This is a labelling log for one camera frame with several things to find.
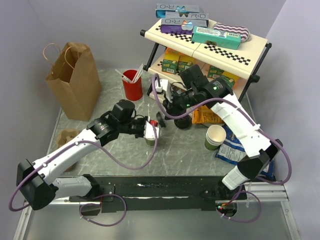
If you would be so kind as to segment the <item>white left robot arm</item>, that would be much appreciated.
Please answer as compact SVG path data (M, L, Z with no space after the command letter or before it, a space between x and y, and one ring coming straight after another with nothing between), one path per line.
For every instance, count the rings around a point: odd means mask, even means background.
M119 134L145 137L150 118L137 114L135 104L121 99L112 110L94 119L75 138L49 155L17 166L16 190L21 192L33 210L46 207L62 195L64 187L57 178L89 153L116 140Z

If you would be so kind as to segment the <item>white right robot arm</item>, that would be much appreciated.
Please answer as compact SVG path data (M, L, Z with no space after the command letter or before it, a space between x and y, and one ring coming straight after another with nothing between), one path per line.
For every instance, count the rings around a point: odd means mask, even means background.
M284 150L283 145L280 140L270 138L261 130L224 79L208 80L197 64L179 75L187 88L180 94L171 92L171 84L167 79L161 79L157 73L152 77L153 93L164 94L165 97L158 104L164 115L168 119L178 120L205 105L223 120L244 148L245 157L223 177L218 187L219 195L223 199L230 199L235 195L236 188L259 176L278 152Z

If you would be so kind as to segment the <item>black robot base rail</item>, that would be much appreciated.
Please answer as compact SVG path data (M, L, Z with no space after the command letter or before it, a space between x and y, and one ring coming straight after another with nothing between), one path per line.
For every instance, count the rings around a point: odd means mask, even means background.
M101 203L103 213L128 211L201 210L215 211L237 191L225 189L220 176L97 176L94 196L71 196L72 203Z

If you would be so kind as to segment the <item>green paper coffee cup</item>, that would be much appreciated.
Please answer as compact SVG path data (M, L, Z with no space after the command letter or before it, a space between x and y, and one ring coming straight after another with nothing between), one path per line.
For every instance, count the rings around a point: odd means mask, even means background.
M145 142L148 146L154 147L155 145L157 145L157 141L159 140L158 137L146 137L145 138Z

